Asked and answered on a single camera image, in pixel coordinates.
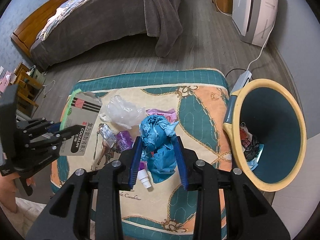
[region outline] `blue tissue paper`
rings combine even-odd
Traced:
[[[142,161],[147,161],[148,170],[154,183],[162,182],[174,174],[177,161],[172,139],[176,137],[178,122],[169,123],[161,115],[150,115],[140,124],[142,139]]]

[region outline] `wooden bed frame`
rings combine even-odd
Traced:
[[[49,0],[35,10],[11,34],[12,41],[31,59],[30,48],[48,19],[56,14],[57,8],[68,0]]]

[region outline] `white bottle cap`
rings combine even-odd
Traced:
[[[149,178],[148,178],[148,174],[146,172],[146,170],[141,170],[138,171],[138,180],[141,181],[141,183],[144,185],[145,188],[149,188],[151,187]]]

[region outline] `blue wall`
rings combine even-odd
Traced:
[[[38,9],[48,0],[12,0],[0,18],[0,65],[6,70],[13,71],[22,61],[31,67],[32,62],[18,51],[11,41],[11,34],[18,25],[33,11]]]

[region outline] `purple bottle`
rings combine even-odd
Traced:
[[[116,134],[117,143],[120,148],[120,152],[129,150],[133,147],[133,140],[128,131],[121,131]]]

